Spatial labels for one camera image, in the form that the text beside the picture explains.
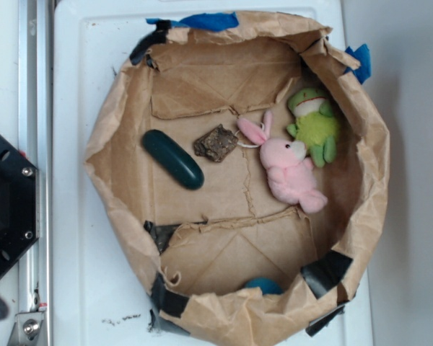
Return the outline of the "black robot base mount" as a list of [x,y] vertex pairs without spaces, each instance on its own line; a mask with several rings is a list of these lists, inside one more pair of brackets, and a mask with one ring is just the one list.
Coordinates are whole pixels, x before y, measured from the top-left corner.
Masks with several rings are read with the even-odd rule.
[[37,169],[0,134],[0,279],[36,242]]

